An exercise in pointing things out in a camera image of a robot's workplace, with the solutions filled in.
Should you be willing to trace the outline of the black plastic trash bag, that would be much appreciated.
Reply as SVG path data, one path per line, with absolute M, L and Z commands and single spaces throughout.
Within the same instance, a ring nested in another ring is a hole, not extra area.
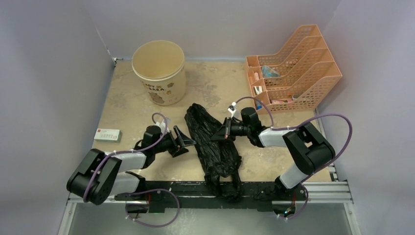
M 222 124 L 197 103 L 189 106 L 184 119 L 190 137 L 196 141 L 195 149 L 210 192 L 227 202 L 240 201 L 242 183 L 238 170 L 242 157 L 233 142 L 210 140 Z

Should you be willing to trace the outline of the beige round trash bin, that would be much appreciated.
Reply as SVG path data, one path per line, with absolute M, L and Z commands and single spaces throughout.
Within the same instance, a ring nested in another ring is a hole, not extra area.
M 132 69 L 150 100 L 161 106 L 179 102 L 186 92 L 185 56 L 180 46 L 166 40 L 141 45 L 133 54 Z

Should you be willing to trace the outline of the orange plastic file organizer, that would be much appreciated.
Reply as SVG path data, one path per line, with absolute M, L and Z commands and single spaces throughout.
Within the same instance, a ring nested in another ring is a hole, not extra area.
M 280 77 L 263 78 L 267 65 Z M 250 93 L 262 108 L 259 114 L 314 110 L 342 78 L 316 24 L 299 26 L 280 51 L 271 55 L 246 56 L 244 69 Z M 259 74 L 256 81 L 254 73 Z M 253 86 L 263 92 L 255 95 Z

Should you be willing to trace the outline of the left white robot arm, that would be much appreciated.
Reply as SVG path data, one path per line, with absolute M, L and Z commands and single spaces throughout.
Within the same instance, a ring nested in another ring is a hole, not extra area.
M 173 131 L 158 125 L 148 126 L 132 150 L 89 150 L 68 179 L 66 189 L 95 205 L 101 205 L 111 195 L 126 193 L 133 200 L 140 200 L 146 194 L 145 178 L 132 170 L 146 169 L 159 153 L 168 152 L 177 157 L 195 144 L 177 126 Z

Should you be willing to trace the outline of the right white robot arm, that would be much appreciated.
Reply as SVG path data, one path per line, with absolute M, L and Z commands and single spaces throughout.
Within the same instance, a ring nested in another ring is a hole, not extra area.
M 308 176 L 316 173 L 334 159 L 336 153 L 331 144 L 310 122 L 294 129 L 274 130 L 262 125 L 255 108 L 241 111 L 241 121 L 227 117 L 211 141 L 234 141 L 237 136 L 246 136 L 254 146 L 286 147 L 294 163 L 275 180 L 275 193 L 287 199 L 294 188 Z

